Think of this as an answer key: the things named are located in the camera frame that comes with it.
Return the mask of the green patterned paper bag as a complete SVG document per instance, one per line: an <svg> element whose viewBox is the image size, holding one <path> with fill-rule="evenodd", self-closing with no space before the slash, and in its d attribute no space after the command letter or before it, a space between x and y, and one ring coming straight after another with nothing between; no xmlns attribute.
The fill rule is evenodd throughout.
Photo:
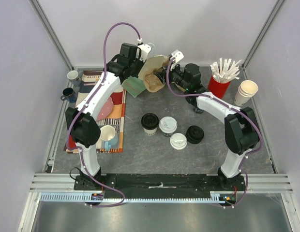
<svg viewBox="0 0 300 232"><path fill-rule="evenodd" d="M131 76L122 83L122 87L134 98L146 89L142 80Z"/></svg>

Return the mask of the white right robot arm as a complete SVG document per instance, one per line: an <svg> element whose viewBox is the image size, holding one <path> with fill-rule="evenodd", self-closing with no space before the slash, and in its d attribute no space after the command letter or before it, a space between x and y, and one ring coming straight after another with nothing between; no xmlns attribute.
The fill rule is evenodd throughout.
<svg viewBox="0 0 300 232"><path fill-rule="evenodd" d="M201 84L201 73L196 64L190 63L184 70L179 65L165 65L155 74L163 84L175 83L184 89L182 96L189 104L224 124L228 152L216 182L220 189L230 189L234 185L234 177L241 172L245 157L258 151L256 145L263 144L253 109L239 108L216 97Z"/></svg>

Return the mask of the white plastic cup lid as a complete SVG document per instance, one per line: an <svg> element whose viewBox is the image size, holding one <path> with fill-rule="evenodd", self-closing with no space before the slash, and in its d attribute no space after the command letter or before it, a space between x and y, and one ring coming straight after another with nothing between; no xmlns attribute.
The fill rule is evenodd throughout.
<svg viewBox="0 0 300 232"><path fill-rule="evenodd" d="M164 133L172 133L177 129L178 123L176 119L170 116L165 116L160 120L159 128Z"/></svg>

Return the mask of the brown pulp cup carrier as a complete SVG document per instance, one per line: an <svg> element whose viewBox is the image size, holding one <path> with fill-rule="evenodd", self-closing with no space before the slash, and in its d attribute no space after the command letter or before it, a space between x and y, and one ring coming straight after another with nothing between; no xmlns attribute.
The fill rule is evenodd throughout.
<svg viewBox="0 0 300 232"><path fill-rule="evenodd" d="M154 56L146 60L138 74L138 79L143 81L147 91L154 93L165 86L155 74L161 72L168 63L169 59L164 55Z"/></svg>

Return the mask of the black plastic cup lid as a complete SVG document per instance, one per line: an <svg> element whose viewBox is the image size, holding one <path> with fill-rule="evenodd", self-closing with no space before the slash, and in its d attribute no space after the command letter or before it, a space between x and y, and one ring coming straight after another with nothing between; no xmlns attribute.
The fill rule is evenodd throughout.
<svg viewBox="0 0 300 232"><path fill-rule="evenodd" d="M153 113L146 113L141 118L141 125L147 130L153 130L158 127L159 118Z"/></svg>

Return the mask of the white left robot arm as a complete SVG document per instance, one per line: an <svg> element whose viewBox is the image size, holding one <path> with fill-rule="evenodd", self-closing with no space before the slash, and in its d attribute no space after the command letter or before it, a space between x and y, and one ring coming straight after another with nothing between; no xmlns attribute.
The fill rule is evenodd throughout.
<svg viewBox="0 0 300 232"><path fill-rule="evenodd" d="M87 175L84 183L91 190L101 186L101 178L97 175L100 165L96 152L101 130L96 118L108 98L125 79L138 77L151 50L151 46L144 43L123 43L120 53L106 64L99 81L87 97L76 108L69 107L65 112L69 137L79 150L81 171Z"/></svg>

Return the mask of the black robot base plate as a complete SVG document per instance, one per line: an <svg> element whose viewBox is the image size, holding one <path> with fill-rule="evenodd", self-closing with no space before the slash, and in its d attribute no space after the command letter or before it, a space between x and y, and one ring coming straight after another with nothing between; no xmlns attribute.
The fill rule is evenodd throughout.
<svg viewBox="0 0 300 232"><path fill-rule="evenodd" d="M242 175L224 180L220 175L207 174L103 174L98 181L111 187L100 186L84 174L73 178L74 190L103 191L109 197L209 197L212 191L234 192L245 190Z"/></svg>

